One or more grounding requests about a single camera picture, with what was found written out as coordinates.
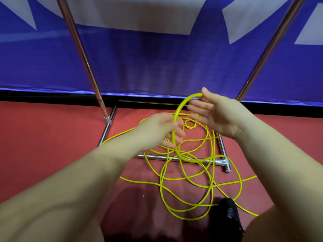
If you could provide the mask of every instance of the red mat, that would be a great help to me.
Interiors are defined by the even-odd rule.
[[[0,109],[0,202],[91,151],[96,147],[105,126],[99,107],[0,102]],[[143,118],[157,112],[160,110],[118,109],[109,136],[134,127]],[[258,117],[323,163],[323,119],[271,115]],[[205,136],[200,128],[189,130],[187,134],[188,138],[195,139]],[[228,156],[235,163],[241,177],[254,175],[239,146],[227,138],[224,138],[224,143]],[[191,149],[194,146],[196,143],[186,144],[183,149]],[[196,156],[207,157],[209,152],[207,144],[196,152]],[[151,163],[158,172],[163,165],[162,161]],[[194,164],[185,164],[184,168],[188,175],[201,170],[201,167]],[[158,182],[158,177],[145,160],[130,161],[122,176],[131,180]],[[170,163],[166,176],[182,177],[179,163]],[[207,184],[205,175],[192,180],[202,185]],[[216,167],[217,183],[234,180],[237,180],[234,171],[226,174],[221,167]],[[180,198],[192,203],[198,202],[205,192],[205,189],[195,187],[185,180],[165,181],[164,184]],[[239,185],[225,186],[223,190],[230,197],[234,197]],[[171,207],[186,208],[186,205],[174,199],[167,191],[164,191],[164,196]],[[222,197],[217,190],[215,196]],[[272,205],[258,179],[243,183],[237,203],[258,214]],[[111,240],[172,238],[179,241],[185,238],[190,240],[196,236],[199,236],[199,240],[207,239],[207,218],[197,222],[183,222],[175,218],[162,203],[157,186],[118,180],[106,205],[108,209],[101,226],[104,234]],[[185,213],[184,216],[199,216],[204,210],[199,207]],[[239,214],[242,225],[246,228],[254,217],[241,210]]]

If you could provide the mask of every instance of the right hand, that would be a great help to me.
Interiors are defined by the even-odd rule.
[[[191,100],[187,109],[198,114],[191,114],[194,120],[208,125],[216,133],[236,140],[246,123],[255,118],[235,99],[211,93],[205,87],[202,94],[200,100]]]

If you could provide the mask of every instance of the blue fabric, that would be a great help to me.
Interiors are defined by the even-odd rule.
[[[0,3],[0,89],[92,93],[65,21],[28,0],[37,31]],[[235,98],[292,0],[229,45],[222,9],[206,0],[190,35],[78,25],[103,94],[186,97],[205,86]],[[323,106],[323,46],[294,45],[317,3],[307,0],[246,101]]]

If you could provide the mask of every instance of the yellow rope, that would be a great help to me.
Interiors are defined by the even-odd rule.
[[[216,151],[215,151],[215,149],[216,149],[216,138],[219,138],[219,136],[216,136],[216,134],[215,134],[215,132],[212,130],[212,136],[211,136],[211,134],[210,134],[210,132],[209,132],[209,130],[208,130],[208,127],[207,126],[204,126],[203,124],[201,124],[200,122],[197,122],[197,121],[195,121],[195,120],[193,120],[193,119],[190,119],[190,118],[186,118],[186,117],[180,117],[180,116],[189,116],[190,114],[184,114],[184,113],[180,113],[180,110],[184,107],[184,105],[189,101],[189,100],[191,100],[192,98],[194,98],[194,97],[200,97],[200,96],[202,96],[202,94],[201,93],[196,93],[196,94],[193,94],[193,95],[191,95],[191,96],[189,96],[188,98],[186,98],[186,99],[184,99],[183,100],[183,102],[179,105],[179,107],[177,108],[177,110],[176,110],[176,112],[175,113],[173,113],[174,114],[174,121],[177,121],[177,119],[178,118],[180,118],[182,121],[184,121],[184,126],[183,126],[183,131],[185,131],[185,128],[187,128],[187,129],[194,129],[194,128],[196,128],[196,126],[197,125],[200,125],[202,128],[204,128],[204,130],[206,131],[206,136],[205,136],[205,138],[203,138],[203,139],[187,139],[187,140],[184,140],[182,143],[180,143],[175,149],[169,149],[169,148],[167,148],[167,147],[164,147],[164,146],[160,146],[160,147],[162,147],[162,148],[164,148],[164,149],[166,149],[167,150],[167,152],[165,152],[165,153],[161,153],[161,152],[158,152],[158,151],[155,151],[155,150],[151,150],[152,152],[154,152],[154,153],[156,153],[156,154],[164,154],[164,155],[167,155],[167,157],[169,157],[170,156],[170,154],[171,153],[176,153],[176,155],[175,156],[172,156],[172,158],[170,158],[170,159],[168,159],[166,162],[165,162],[165,164],[164,164],[164,166],[162,167],[162,170],[160,171],[160,173],[158,173],[153,167],[152,167],[152,165],[150,164],[150,162],[149,162],[149,160],[148,160],[148,158],[146,157],[146,154],[144,154],[145,155],[145,159],[146,159],[146,161],[147,161],[147,163],[148,163],[148,165],[150,166],[150,168],[151,168],[151,170],[157,175],[157,176],[159,176],[159,183],[154,183],[154,182],[144,182],[144,181],[134,181],[134,180],[129,180],[129,179],[126,179],[126,178],[124,178],[124,177],[121,177],[120,176],[120,179],[123,179],[123,180],[125,180],[125,181],[127,181],[127,182],[131,182],[131,183],[142,183],[142,184],[152,184],[152,185],[156,185],[156,186],[159,186],[159,190],[160,190],[160,196],[161,196],[161,198],[162,198],[162,200],[163,200],[163,203],[165,204],[165,207],[168,209],[168,211],[172,214],[172,215],[174,215],[175,217],[177,217],[177,218],[179,218],[179,219],[182,219],[182,220],[187,220],[187,221],[194,221],[194,220],[199,220],[199,219],[202,219],[202,218],[204,218],[208,213],[209,213],[209,211],[210,211],[210,209],[211,209],[211,207],[212,206],[215,206],[216,204],[213,204],[213,188],[217,188],[225,197],[228,197],[228,195],[226,195],[225,193],[224,193],[224,191],[223,190],[221,190],[221,188],[220,188],[220,186],[224,186],[224,185],[229,185],[229,184],[234,184],[234,183],[240,183],[240,189],[239,189],[239,192],[238,192],[238,194],[233,198],[233,200],[236,200],[238,197],[239,197],[239,195],[241,194],[241,191],[242,191],[242,182],[244,182],[244,181],[248,181],[248,180],[251,180],[251,179],[253,179],[253,178],[256,178],[257,176],[255,175],[255,176],[252,176],[252,177],[249,177],[249,178],[246,178],[246,179],[241,179],[241,177],[240,177],[240,174],[239,174],[239,172],[238,172],[238,170],[237,170],[237,168],[236,168],[236,166],[234,165],[234,163],[227,157],[227,156],[224,156],[224,155],[222,155],[222,154],[218,154],[218,155],[216,155]],[[187,122],[193,122],[194,123],[194,126],[188,126],[187,125]],[[129,131],[131,131],[132,129],[134,129],[134,128],[131,128],[131,129],[129,129],[129,130],[126,130],[126,131],[124,131],[124,132],[122,132],[122,133],[119,133],[119,134],[117,134],[117,135],[115,135],[115,136],[113,136],[113,137],[111,137],[111,138],[108,138],[107,140],[105,140],[103,143],[105,143],[105,142],[107,142],[107,141],[109,141],[109,140],[111,140],[112,138],[115,138],[115,137],[117,137],[117,136],[120,136],[120,135],[122,135],[122,134],[124,134],[124,133],[126,133],[126,132],[129,132]],[[202,159],[202,160],[199,160],[198,158],[196,158],[193,154],[192,154],[192,152],[194,152],[194,151],[196,151],[196,150],[198,150],[204,143],[205,143],[205,141],[207,141],[207,140],[210,140],[210,144],[211,144],[211,156],[210,157],[208,157],[208,158],[205,158],[205,159]],[[173,131],[172,132],[172,141],[173,141],[173,143],[174,144],[176,144],[176,142],[175,142],[175,131]],[[198,147],[196,147],[195,149],[193,149],[193,150],[190,150],[190,151],[182,151],[182,150],[180,150],[180,148],[181,148],[181,145],[183,144],[183,143],[185,143],[185,142],[188,142],[188,141],[200,141],[201,142],[201,144],[198,146]],[[184,177],[180,177],[180,178],[167,178],[167,177],[165,177],[165,174],[166,174],[166,171],[167,171],[167,166],[168,166],[168,163],[173,159],[173,158],[175,158],[175,157],[179,157],[179,160],[180,160],[180,165],[181,165],[181,167],[182,167],[182,171],[183,171],[183,174],[184,174]],[[227,158],[230,162],[231,162],[231,165],[233,166],[233,168],[235,169],[235,171],[236,171],[236,173],[237,173],[237,175],[238,175],[238,178],[239,178],[239,180],[237,180],[237,181],[232,181],[232,182],[227,182],[227,183],[220,183],[220,184],[216,184],[216,182],[215,182],[215,180],[214,180],[214,171],[215,171],[215,159],[216,158],[219,158],[219,157],[225,157],[225,158]],[[210,160],[209,161],[209,163],[208,163],[208,165],[207,166],[205,166],[202,162],[204,162],[204,161],[206,161],[206,160]],[[203,168],[203,171],[201,171],[201,172],[199,172],[199,173],[197,173],[197,174],[195,174],[195,175],[191,175],[191,176],[187,176],[187,174],[186,174],[186,172],[185,172],[185,169],[184,169],[184,166],[183,166],[183,161],[184,162],[191,162],[191,163],[197,163],[198,165],[200,165],[202,168]],[[208,169],[209,169],[209,167],[210,167],[210,165],[212,164],[212,166],[213,166],[213,169],[212,169],[212,174],[208,171]],[[208,185],[208,186],[204,186],[204,185],[199,185],[199,184],[197,184],[197,183],[195,183],[195,182],[193,182],[192,180],[191,180],[191,178],[193,178],[193,177],[196,177],[196,176],[199,176],[199,175],[202,175],[202,174],[206,174],[207,176],[208,176],[208,178],[209,178],[209,180],[210,180],[210,184]],[[175,195],[169,188],[167,188],[166,186],[164,186],[163,185],[163,182],[164,182],[164,180],[171,180],[171,181],[177,181],[177,180],[184,180],[184,179],[186,179],[186,180],[188,180],[191,184],[193,184],[193,185],[195,185],[195,186],[197,186],[197,187],[200,187],[200,188],[205,188],[205,189],[207,189],[207,191],[206,191],[206,193],[205,193],[205,195],[204,195],[204,197],[200,200],[200,202],[199,203],[197,203],[197,204],[193,204],[193,203],[189,203],[189,202],[186,202],[186,201],[184,201],[184,200],[182,200],[182,199],[180,199],[177,195]],[[188,209],[184,209],[184,210],[178,210],[178,209],[174,209],[174,208],[172,208],[172,207],[170,207],[168,204],[167,204],[167,202],[165,201],[165,199],[164,199],[164,194],[163,194],[163,190],[166,190],[166,191],[168,191],[171,195],[173,195],[176,199],[178,199],[180,202],[182,202],[182,203],[184,203],[184,204],[186,204],[186,205],[189,205],[189,206],[191,206],[190,208],[188,208]],[[208,197],[208,195],[210,194],[210,196],[211,196],[211,199],[210,199],[210,202],[208,203],[208,204],[204,204],[203,202],[205,201],[205,199]],[[245,211],[245,212],[247,212],[247,213],[249,213],[249,214],[251,214],[251,215],[253,215],[253,216],[258,216],[257,214],[255,214],[255,213],[253,213],[253,212],[251,212],[251,211],[248,211],[248,210],[246,210],[245,208],[243,208],[243,207],[241,207],[239,204],[237,204],[236,203],[236,205],[237,205],[237,207],[239,207],[240,209],[242,209],[243,211]],[[201,215],[201,216],[198,216],[198,217],[195,217],[195,218],[185,218],[185,217],[182,217],[182,216],[179,216],[179,215],[177,215],[175,212],[177,212],[177,213],[182,213],[182,212],[187,212],[187,211],[191,211],[191,210],[193,210],[193,209],[195,209],[196,207],[207,207],[207,210]]]

